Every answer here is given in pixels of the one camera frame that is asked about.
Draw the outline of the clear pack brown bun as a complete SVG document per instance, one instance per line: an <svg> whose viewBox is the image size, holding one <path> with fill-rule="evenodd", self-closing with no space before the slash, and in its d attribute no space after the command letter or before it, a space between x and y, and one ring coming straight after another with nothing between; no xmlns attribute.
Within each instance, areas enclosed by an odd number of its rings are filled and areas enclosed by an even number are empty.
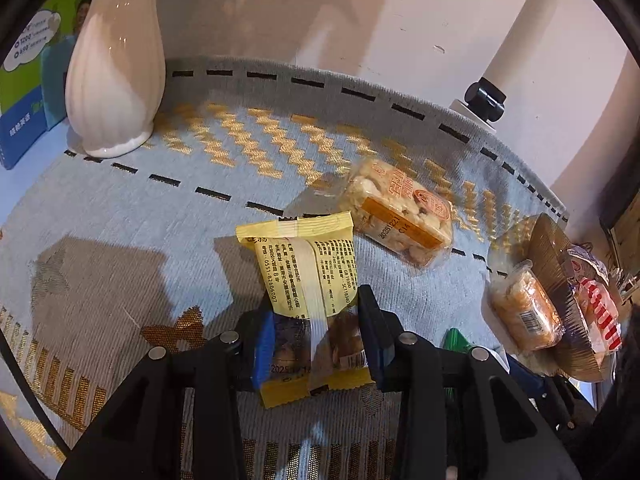
<svg viewBox="0 0 640 480"><path fill-rule="evenodd" d="M505 278L489 285L489 303L521 352L554 347L564 326L530 260L520 262Z"/></svg>

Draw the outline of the red white rice cracker bag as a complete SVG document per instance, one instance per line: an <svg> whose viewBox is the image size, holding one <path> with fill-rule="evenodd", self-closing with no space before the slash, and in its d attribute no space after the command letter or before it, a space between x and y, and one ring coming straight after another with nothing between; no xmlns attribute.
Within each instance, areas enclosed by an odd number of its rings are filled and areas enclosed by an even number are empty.
<svg viewBox="0 0 640 480"><path fill-rule="evenodd" d="M608 269L587 248L570 245L563 262L588 332L589 344L596 362L601 365L622 345L618 309L608 279Z"/></svg>

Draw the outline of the yellow pastry snack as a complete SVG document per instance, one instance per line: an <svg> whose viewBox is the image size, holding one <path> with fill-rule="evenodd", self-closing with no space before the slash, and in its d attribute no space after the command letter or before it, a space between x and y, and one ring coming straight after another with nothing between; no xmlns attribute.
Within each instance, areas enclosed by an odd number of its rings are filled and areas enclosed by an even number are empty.
<svg viewBox="0 0 640 480"><path fill-rule="evenodd" d="M252 367L265 408L371 380L358 318L353 230L347 212L235 230L255 254L267 295Z"/></svg>

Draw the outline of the orange label rice cracker pack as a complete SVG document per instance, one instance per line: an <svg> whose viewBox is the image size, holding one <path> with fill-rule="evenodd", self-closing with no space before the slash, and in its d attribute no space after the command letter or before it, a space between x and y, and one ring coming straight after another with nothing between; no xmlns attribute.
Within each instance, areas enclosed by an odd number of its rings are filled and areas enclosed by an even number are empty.
<svg viewBox="0 0 640 480"><path fill-rule="evenodd" d="M376 157L361 159L344 176L324 174L285 208L289 216L334 212L348 212L355 231L417 269L454 246L450 201Z"/></svg>

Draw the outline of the blue gold woven table mat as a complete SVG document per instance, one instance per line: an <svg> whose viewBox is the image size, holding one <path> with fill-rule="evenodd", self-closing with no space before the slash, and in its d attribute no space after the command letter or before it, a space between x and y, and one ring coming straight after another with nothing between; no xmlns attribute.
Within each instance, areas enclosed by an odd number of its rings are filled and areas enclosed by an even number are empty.
<svg viewBox="0 0 640 480"><path fill-rule="evenodd" d="M3 478L61 479L152 348L200 348L267 304L235 230L328 216L285 213L324 174L376 157L450 201L454 246L424 269L352 231L358 289L439 349L457 328L491 354L490 245L528 217L566 225L548 185L452 110L273 62L187 58L167 73L150 140L115 158L59 154L3 223L1 426L14 447ZM243 479L395 479L401 395L372 378L276 408L255 388L236 398Z"/></svg>

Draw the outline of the ribbed glass plate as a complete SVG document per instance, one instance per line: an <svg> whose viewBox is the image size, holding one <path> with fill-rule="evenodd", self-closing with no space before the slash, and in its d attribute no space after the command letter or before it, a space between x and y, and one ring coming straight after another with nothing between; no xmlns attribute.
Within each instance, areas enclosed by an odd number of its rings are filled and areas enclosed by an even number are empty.
<svg viewBox="0 0 640 480"><path fill-rule="evenodd" d="M528 217L508 229L490 245L489 267L492 271L487 289L485 318L506 349L522 363L545 375L562 374L582 382L602 382L612 370L614 354L599 365L591 351L582 312L574 298L563 262L566 248L573 245L562 229L546 214ZM506 328L491 309L489 285L505 278L520 262L530 260L564 326L564 335L554 347L521 352Z"/></svg>

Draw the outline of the white desk lamp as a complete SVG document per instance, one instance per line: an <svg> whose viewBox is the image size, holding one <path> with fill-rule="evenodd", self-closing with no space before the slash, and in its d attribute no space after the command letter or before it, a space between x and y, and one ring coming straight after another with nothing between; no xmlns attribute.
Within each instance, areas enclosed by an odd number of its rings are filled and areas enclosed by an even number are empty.
<svg viewBox="0 0 640 480"><path fill-rule="evenodd" d="M506 110L506 90L536 52L559 3L560 0L525 0L483 76L470 84L462 100L453 100L450 108L496 133L494 123Z"/></svg>

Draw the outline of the white ribbed ceramic vase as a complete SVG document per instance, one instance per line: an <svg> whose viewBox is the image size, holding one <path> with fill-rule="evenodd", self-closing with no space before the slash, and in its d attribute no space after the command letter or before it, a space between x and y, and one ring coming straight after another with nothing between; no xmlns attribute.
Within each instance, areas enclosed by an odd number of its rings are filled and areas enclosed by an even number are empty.
<svg viewBox="0 0 640 480"><path fill-rule="evenodd" d="M156 0L92 0L65 87L84 152L114 158L149 140L165 80Z"/></svg>

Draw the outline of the green blue book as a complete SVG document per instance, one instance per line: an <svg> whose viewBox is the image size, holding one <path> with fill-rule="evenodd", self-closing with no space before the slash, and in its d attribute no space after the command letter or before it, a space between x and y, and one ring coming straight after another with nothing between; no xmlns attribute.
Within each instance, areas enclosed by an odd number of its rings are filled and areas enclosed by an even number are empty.
<svg viewBox="0 0 640 480"><path fill-rule="evenodd" d="M1 166L13 168L66 117L65 85L92 0L47 0L1 64Z"/></svg>

